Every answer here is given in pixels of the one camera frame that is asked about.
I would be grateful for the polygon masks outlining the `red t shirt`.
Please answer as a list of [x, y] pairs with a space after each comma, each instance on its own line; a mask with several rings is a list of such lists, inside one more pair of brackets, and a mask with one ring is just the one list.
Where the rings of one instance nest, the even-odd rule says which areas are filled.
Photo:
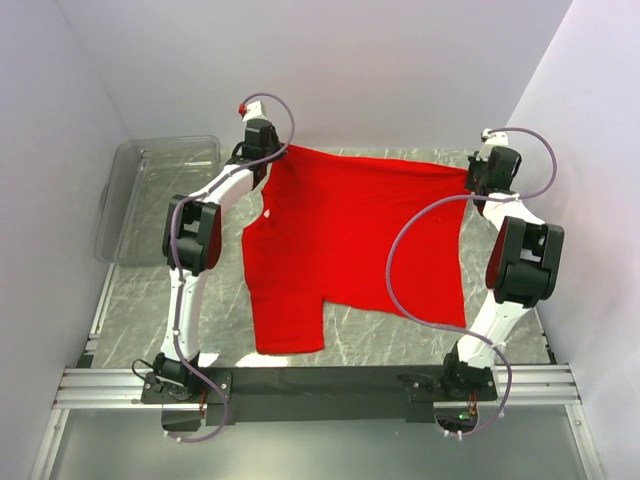
[[242, 237], [257, 350], [321, 350], [328, 302], [464, 326], [465, 179], [456, 167], [291, 146]]

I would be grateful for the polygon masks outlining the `clear plastic bin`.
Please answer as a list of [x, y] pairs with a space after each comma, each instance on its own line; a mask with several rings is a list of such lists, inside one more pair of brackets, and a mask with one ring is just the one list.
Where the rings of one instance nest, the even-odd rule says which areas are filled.
[[220, 166], [220, 142], [212, 135], [121, 144], [100, 200], [96, 259], [125, 268], [165, 265], [162, 242], [170, 200], [204, 186]]

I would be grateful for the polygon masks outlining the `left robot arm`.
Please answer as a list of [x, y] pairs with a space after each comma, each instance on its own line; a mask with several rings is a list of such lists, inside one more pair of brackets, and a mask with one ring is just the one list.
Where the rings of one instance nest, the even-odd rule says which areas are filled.
[[263, 115], [245, 121], [239, 142], [221, 172], [189, 195], [176, 195], [167, 213], [162, 250], [169, 266], [170, 301], [165, 338], [152, 364], [155, 378], [176, 401], [193, 399], [203, 381], [196, 373], [198, 325], [209, 274], [222, 251], [223, 217], [265, 178], [267, 166], [286, 152]]

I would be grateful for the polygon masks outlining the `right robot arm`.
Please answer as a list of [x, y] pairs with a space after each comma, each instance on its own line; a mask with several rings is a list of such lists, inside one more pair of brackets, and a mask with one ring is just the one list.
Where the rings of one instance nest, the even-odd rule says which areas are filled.
[[496, 397], [493, 347], [555, 288], [565, 232], [532, 214], [511, 190], [521, 162], [506, 146], [484, 147], [469, 158], [465, 187], [482, 197], [473, 203], [497, 238], [485, 272], [485, 300], [438, 377], [440, 390], [452, 399]]

